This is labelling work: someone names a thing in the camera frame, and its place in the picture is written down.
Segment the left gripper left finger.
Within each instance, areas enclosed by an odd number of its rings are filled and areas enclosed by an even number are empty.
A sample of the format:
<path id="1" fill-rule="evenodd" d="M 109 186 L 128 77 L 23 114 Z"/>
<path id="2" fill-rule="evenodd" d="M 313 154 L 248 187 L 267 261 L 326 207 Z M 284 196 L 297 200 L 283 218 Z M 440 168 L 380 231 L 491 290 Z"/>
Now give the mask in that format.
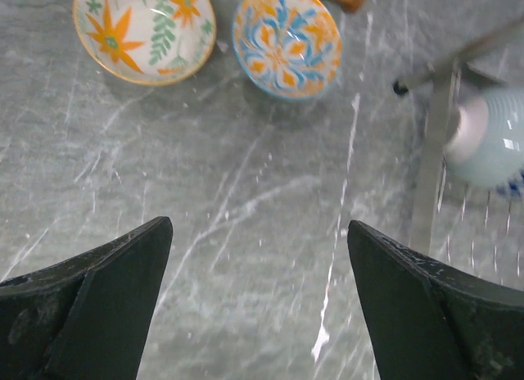
<path id="1" fill-rule="evenodd" d="M 3 379 L 135 379 L 169 258 L 156 217 L 1 284 Z"/>

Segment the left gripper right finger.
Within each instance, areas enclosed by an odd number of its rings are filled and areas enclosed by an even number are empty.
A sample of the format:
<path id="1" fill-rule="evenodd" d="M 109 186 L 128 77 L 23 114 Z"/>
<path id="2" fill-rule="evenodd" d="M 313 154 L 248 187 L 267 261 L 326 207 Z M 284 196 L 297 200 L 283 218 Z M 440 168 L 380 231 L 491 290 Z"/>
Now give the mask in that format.
<path id="1" fill-rule="evenodd" d="M 359 301 L 382 379 L 521 379 L 523 293 L 353 220 Z"/>

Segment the orange leaf pattern bowl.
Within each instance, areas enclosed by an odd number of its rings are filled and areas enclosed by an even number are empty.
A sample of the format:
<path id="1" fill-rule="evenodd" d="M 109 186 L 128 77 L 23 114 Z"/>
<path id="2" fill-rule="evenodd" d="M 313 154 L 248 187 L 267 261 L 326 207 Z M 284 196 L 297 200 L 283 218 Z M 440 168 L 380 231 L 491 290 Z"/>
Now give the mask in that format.
<path id="1" fill-rule="evenodd" d="M 75 30 L 105 70 L 163 86 L 194 75 L 216 41 L 210 0 L 74 0 Z"/>

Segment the teal dotted grey bowl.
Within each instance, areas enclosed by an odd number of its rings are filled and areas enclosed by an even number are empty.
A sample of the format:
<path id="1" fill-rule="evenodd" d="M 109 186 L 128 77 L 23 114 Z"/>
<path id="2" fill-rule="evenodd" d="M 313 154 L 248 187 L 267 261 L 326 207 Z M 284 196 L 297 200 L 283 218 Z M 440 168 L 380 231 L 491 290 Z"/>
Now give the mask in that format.
<path id="1" fill-rule="evenodd" d="M 444 148 L 446 169 L 495 190 L 523 170 L 523 88 L 490 88 L 459 104 Z"/>

